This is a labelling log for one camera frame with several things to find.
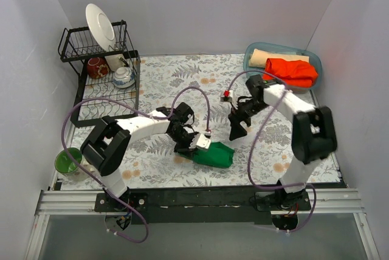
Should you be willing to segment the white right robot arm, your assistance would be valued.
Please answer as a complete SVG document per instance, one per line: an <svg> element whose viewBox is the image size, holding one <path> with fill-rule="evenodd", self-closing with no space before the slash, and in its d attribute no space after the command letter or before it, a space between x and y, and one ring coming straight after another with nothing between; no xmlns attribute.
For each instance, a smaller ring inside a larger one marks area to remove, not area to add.
<svg viewBox="0 0 389 260"><path fill-rule="evenodd" d="M292 123L292 161L276 186L266 187L274 192L267 197L269 203L288 210L302 200L307 181L320 162L337 149L332 112L298 98L278 78L264 80L262 75L253 75L246 88L249 97L236 98L231 89L221 95L221 101L231 105L229 139L246 136L242 123L250 126L251 118L269 106Z"/></svg>

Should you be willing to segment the green t shirt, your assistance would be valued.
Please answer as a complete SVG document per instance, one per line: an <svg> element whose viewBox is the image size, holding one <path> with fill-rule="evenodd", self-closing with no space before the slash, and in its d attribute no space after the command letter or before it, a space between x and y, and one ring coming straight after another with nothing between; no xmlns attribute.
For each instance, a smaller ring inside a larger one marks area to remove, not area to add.
<svg viewBox="0 0 389 260"><path fill-rule="evenodd" d="M211 142L207 150L180 148L176 145L174 152L199 165L229 168L233 163L235 150L221 142Z"/></svg>

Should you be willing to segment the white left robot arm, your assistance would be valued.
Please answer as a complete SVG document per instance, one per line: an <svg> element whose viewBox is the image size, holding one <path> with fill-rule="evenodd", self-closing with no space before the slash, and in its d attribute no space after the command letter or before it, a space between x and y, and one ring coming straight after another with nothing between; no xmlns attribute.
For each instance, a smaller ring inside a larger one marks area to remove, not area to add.
<svg viewBox="0 0 389 260"><path fill-rule="evenodd" d="M186 103L176 108L159 107L146 116L127 119L103 117L81 146L86 161L99 173L108 194L108 204L115 211L128 207L130 190L124 183L119 166L128 146L156 134L167 134L176 143L175 151L190 154L209 147L210 141L197 131L188 132L186 122L194 112Z"/></svg>

